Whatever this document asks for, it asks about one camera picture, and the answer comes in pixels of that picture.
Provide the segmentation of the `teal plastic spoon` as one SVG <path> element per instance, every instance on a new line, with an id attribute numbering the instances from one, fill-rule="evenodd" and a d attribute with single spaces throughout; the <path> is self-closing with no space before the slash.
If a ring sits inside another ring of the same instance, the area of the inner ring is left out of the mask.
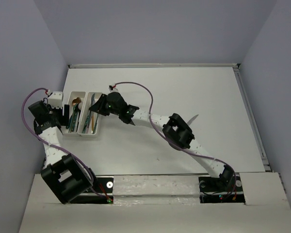
<path id="1" fill-rule="evenodd" d="M 80 103 L 76 104 L 74 107 L 73 107 L 73 112 L 72 112 L 72 115 L 69 119 L 69 123 L 68 123 L 68 126 L 66 127 L 68 129 L 68 132 L 71 133 L 71 132 L 74 132 L 75 131 L 75 127 L 76 127 L 76 124 L 77 124 L 77 121 L 79 119 L 79 115 L 80 115 Z"/>

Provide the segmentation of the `knife with pink handle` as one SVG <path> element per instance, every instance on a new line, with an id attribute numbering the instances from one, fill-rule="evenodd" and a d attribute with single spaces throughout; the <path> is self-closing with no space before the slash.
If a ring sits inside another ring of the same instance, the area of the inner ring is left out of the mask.
<path id="1" fill-rule="evenodd" d="M 91 134 L 91 122 L 90 122 L 90 124 L 89 124 L 89 128 L 84 128 L 84 126 L 83 126 L 83 129 L 82 129 L 82 134 L 88 134 L 88 135 L 93 135 L 93 134 Z"/>

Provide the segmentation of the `copper metal spoon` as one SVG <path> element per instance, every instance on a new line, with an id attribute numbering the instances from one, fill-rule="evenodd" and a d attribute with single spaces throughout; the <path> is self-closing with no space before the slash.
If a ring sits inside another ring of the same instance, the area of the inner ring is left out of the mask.
<path id="1" fill-rule="evenodd" d="M 77 98 L 72 100 L 71 105 L 72 105 L 72 107 L 74 107 L 75 105 L 77 105 L 79 103 L 81 103 L 81 98 L 77 97 Z"/>

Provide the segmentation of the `orange plastic knife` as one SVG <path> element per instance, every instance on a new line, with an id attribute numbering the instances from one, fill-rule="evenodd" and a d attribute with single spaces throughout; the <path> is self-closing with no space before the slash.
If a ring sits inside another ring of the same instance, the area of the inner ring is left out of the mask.
<path id="1" fill-rule="evenodd" d="M 92 119 L 91 119 L 91 134 L 94 134 L 95 132 L 95 125 L 96 125 L 96 117 L 95 117 L 95 114 L 93 114 Z"/>

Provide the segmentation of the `silver spoon teal handle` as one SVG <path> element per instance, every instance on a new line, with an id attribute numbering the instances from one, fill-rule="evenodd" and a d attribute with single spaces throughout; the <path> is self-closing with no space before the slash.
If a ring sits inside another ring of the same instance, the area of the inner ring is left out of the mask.
<path id="1" fill-rule="evenodd" d="M 74 132 L 76 121 L 77 121 L 78 113 L 74 112 L 71 117 L 70 125 L 69 125 L 69 132 Z"/>

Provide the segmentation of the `knife with teal handle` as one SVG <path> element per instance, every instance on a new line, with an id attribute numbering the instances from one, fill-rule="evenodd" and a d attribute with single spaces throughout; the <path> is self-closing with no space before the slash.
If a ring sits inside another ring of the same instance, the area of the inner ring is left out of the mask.
<path id="1" fill-rule="evenodd" d="M 85 121 L 85 124 L 84 124 L 84 128 L 89 128 L 89 124 L 91 122 L 91 118 L 92 118 L 92 114 L 88 114 L 87 117 L 86 117 L 86 121 Z"/>

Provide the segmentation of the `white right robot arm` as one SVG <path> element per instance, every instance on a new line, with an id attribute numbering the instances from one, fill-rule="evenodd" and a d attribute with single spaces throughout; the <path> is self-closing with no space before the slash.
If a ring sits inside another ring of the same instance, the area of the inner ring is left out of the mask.
<path id="1" fill-rule="evenodd" d="M 102 116 L 116 115 L 125 124 L 153 128 L 172 148 L 193 157 L 214 178 L 213 184 L 218 190 L 225 190 L 233 185 L 233 168 L 208 155 L 180 115 L 173 113 L 171 116 L 162 116 L 143 111 L 127 104 L 118 92 L 102 94 L 89 110 Z"/>

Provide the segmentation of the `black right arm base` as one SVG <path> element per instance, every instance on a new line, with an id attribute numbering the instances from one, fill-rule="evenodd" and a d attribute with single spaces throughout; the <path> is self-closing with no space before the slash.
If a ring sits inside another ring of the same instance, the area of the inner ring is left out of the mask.
<path id="1" fill-rule="evenodd" d="M 200 203 L 245 203 L 242 181 L 240 175 L 236 175 L 236 181 L 232 179 L 229 187 L 219 186 L 216 178 L 203 176 L 199 181 Z"/>

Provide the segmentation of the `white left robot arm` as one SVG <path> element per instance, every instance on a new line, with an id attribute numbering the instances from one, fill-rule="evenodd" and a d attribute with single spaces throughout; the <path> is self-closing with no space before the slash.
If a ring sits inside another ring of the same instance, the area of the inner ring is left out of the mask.
<path id="1" fill-rule="evenodd" d="M 42 100 L 28 107 L 34 116 L 34 133 L 44 144 L 45 163 L 41 177 L 62 204 L 97 188 L 97 179 L 79 158 L 61 147 L 62 127 L 69 124 L 69 105 L 52 108 Z"/>

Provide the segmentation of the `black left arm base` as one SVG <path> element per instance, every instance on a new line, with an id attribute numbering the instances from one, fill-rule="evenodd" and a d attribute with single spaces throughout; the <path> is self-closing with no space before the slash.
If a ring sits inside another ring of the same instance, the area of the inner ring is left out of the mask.
<path id="1" fill-rule="evenodd" d="M 70 204 L 113 204 L 114 176 L 97 176 L 97 182 L 92 189 L 88 189 L 74 198 Z"/>

